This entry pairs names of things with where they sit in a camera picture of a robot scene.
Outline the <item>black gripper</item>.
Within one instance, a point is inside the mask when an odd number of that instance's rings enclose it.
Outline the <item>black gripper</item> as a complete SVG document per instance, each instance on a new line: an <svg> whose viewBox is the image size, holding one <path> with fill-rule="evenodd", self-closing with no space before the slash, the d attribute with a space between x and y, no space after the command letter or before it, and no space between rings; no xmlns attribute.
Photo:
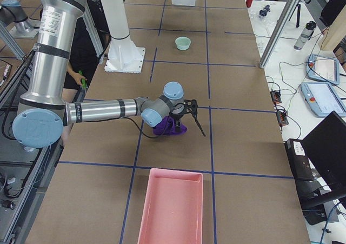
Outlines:
<svg viewBox="0 0 346 244"><path fill-rule="evenodd" d="M180 119L185 115L186 108L184 105L178 105L170 113L170 117L173 119L174 133L179 135L181 133L181 122Z"/></svg>

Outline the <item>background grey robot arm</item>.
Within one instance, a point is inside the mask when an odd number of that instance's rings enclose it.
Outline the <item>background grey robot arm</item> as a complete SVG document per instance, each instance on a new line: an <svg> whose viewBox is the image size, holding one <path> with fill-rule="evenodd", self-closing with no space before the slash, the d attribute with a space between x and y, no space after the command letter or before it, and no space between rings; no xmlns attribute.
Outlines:
<svg viewBox="0 0 346 244"><path fill-rule="evenodd" d="M9 31L13 38L34 39L39 31L40 20L27 16L18 0L1 1L1 25L7 28L11 23L14 27Z"/></svg>

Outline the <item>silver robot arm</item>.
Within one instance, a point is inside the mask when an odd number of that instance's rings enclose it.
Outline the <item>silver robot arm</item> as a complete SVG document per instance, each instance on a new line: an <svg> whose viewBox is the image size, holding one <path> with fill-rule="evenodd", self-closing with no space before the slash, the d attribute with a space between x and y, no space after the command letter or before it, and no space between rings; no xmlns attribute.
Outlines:
<svg viewBox="0 0 346 244"><path fill-rule="evenodd" d="M156 100L67 103L62 99L72 39L87 0L41 0L43 15L38 40L33 47L33 72L29 89L21 96L12 124L15 139L24 146L43 148L55 143L63 127L71 123L107 121L140 116L154 127L162 119L185 113L184 91L169 82Z"/></svg>

